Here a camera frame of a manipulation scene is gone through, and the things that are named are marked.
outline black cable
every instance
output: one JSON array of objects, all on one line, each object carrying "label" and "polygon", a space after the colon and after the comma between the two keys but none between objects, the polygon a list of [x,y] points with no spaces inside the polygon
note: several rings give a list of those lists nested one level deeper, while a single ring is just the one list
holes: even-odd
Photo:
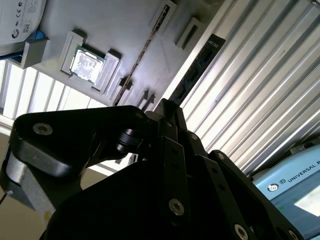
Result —
[{"label": "black cable", "polygon": [[7,196],[7,194],[6,194],[6,193],[2,196],[2,198],[1,198],[1,200],[0,200],[0,205],[1,205],[1,204],[2,204],[2,202],[5,200],[6,196]]}]

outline corrugated metal wall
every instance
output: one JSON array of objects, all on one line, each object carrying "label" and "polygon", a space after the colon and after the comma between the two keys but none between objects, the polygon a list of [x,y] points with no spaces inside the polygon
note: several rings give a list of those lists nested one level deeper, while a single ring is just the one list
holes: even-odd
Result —
[{"label": "corrugated metal wall", "polygon": [[227,42],[182,107],[207,151],[222,150],[248,174],[320,132],[320,8],[310,0],[223,7],[213,33]]}]

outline bolt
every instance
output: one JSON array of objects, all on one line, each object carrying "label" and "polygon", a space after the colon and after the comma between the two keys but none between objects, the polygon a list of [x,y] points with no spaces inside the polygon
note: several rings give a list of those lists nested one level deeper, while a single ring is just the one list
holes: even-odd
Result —
[{"label": "bolt", "polygon": [[220,153],[220,152],[218,153],[218,156],[219,156],[219,158],[220,158],[221,160],[224,160],[224,159],[225,159],[225,156],[223,156],[222,153]]},{"label": "bolt", "polygon": [[136,115],[138,118],[140,118],[140,119],[143,119],[143,118],[144,118],[144,116],[142,116],[142,114],[140,114],[139,112],[136,112],[135,115]]},{"label": "bolt", "polygon": [[169,208],[177,216],[182,216],[185,213],[185,208],[178,199],[171,199],[169,201]]},{"label": "bolt", "polygon": [[313,0],[313,1],[312,1],[312,4],[313,4],[313,5],[318,5],[318,4],[320,4],[320,0]]},{"label": "bolt", "polygon": [[234,225],[235,233],[239,236],[241,240],[248,240],[248,234],[246,230],[239,224]]},{"label": "bolt", "polygon": [[191,133],[191,138],[192,138],[193,140],[198,140],[197,135],[195,135],[194,133]]},{"label": "bolt", "polygon": [[289,230],[289,234],[291,235],[291,237],[292,237],[294,240],[299,240],[299,238],[297,237],[297,235],[296,235],[293,231]]},{"label": "bolt", "polygon": [[50,135],[53,132],[52,127],[45,123],[37,123],[33,125],[32,129],[36,134],[44,136]]}]

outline white device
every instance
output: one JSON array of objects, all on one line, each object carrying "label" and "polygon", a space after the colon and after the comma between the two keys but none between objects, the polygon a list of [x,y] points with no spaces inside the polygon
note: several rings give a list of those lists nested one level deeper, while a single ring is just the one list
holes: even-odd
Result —
[{"label": "white device", "polygon": [[0,0],[0,56],[22,51],[38,28],[47,0]]}]

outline blue plastic part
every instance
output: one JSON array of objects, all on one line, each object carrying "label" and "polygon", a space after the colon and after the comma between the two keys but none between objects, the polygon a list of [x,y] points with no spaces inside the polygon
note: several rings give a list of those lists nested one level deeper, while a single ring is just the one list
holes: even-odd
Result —
[{"label": "blue plastic part", "polygon": [[23,54],[24,54],[23,51],[10,53],[10,54],[7,54],[7,55],[0,56],[0,60],[6,60],[6,59],[12,59],[12,58],[16,58],[16,57],[21,57]]},{"label": "blue plastic part", "polygon": [[[38,40],[38,39],[43,39],[44,37],[45,37],[45,34],[44,34],[43,31],[36,30],[33,34],[31,34],[31,36],[28,39],[29,40]],[[13,58],[17,58],[17,57],[22,57],[23,54],[24,54],[23,51],[10,53],[10,54],[7,54],[7,55],[0,56],[0,60],[6,60],[6,59],[13,59]]]},{"label": "blue plastic part", "polygon": [[286,158],[253,183],[304,239],[320,235],[320,217],[295,205],[320,186],[320,145]]}]

